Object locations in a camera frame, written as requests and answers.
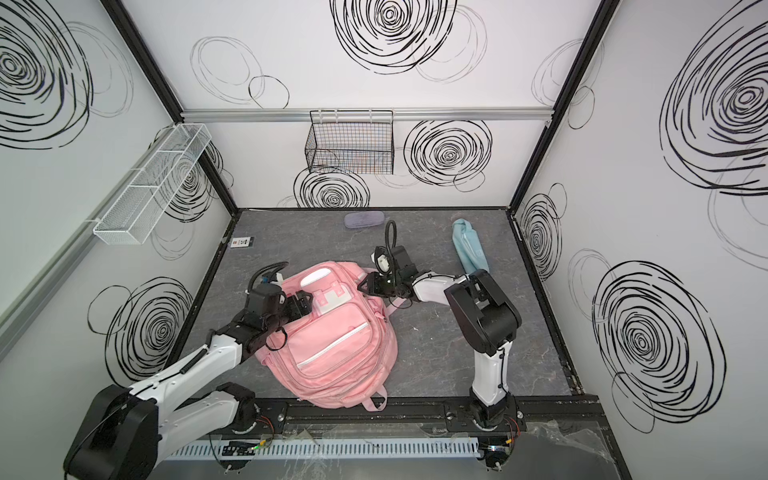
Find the purple fabric glasses case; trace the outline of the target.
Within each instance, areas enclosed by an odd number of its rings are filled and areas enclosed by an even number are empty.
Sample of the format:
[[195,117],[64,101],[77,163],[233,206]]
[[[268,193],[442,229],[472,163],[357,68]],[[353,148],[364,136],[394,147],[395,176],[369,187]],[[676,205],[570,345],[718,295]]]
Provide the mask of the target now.
[[386,221],[382,211],[355,211],[344,216],[343,222],[347,229],[365,229],[379,226]]

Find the teal pencil pouch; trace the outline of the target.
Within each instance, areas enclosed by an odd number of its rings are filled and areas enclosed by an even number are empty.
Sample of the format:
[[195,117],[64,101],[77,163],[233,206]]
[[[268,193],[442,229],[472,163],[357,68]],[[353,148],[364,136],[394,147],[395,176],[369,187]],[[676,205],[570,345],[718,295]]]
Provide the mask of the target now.
[[453,222],[452,241],[459,261],[467,274],[477,270],[490,271],[478,233],[469,221],[460,218]]

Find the clear lead refill box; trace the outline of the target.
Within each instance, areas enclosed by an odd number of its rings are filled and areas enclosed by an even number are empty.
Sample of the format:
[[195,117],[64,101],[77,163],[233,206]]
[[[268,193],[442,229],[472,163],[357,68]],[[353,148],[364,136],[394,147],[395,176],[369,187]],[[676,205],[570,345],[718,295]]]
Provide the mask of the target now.
[[253,237],[236,237],[230,242],[231,248],[249,248],[253,245]]

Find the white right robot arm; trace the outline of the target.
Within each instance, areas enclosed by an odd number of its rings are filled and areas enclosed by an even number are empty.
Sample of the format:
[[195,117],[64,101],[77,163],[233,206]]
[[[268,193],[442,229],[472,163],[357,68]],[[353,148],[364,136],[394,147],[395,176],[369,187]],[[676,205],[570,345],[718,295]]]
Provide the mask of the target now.
[[501,424],[516,406],[507,373],[510,350],[522,318],[492,275],[479,269],[460,276],[419,271],[402,246],[378,246],[375,269],[357,289],[386,299],[394,311],[415,303],[448,306],[466,343],[474,351],[470,411],[482,430]]

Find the pink student backpack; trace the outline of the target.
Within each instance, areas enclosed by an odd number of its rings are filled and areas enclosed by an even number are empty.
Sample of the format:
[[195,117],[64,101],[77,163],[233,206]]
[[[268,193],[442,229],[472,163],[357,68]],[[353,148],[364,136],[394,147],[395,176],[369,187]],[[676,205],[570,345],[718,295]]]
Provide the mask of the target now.
[[328,261],[282,281],[286,294],[312,296],[311,312],[271,334],[255,358],[298,399],[325,409],[386,408],[398,345],[391,310],[357,289],[370,272]]

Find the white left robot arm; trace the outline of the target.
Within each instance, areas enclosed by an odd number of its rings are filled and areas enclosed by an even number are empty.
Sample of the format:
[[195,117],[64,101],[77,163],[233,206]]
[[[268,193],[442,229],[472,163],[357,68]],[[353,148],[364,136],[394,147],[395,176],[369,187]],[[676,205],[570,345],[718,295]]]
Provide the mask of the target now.
[[193,353],[129,387],[93,399],[63,461],[64,478],[145,479],[170,454],[222,428],[249,432],[260,420],[254,393],[227,382],[193,394],[251,358],[268,338],[312,311],[313,296],[275,283],[251,287],[243,310]]

